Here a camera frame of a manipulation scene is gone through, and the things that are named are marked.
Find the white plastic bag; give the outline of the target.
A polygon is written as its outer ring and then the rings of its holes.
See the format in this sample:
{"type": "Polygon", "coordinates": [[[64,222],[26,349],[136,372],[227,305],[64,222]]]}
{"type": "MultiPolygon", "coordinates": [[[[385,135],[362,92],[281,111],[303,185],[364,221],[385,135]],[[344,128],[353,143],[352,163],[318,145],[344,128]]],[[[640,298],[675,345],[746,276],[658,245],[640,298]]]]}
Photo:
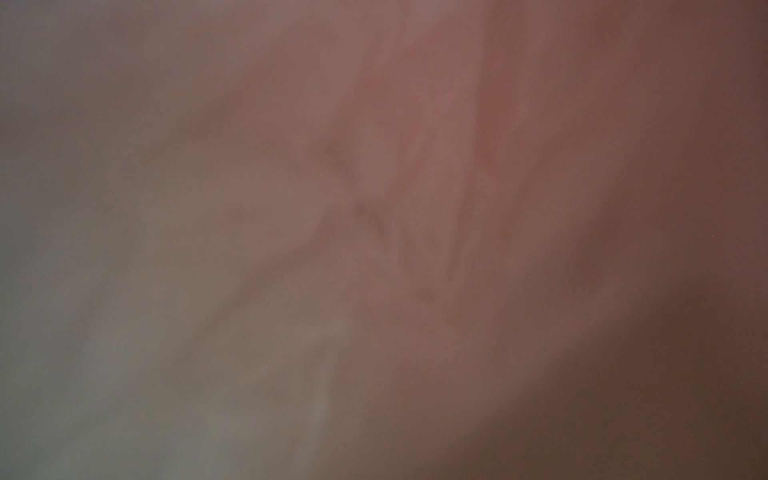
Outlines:
{"type": "Polygon", "coordinates": [[[763,1],[5,1],[5,479],[763,479],[763,1]]]}

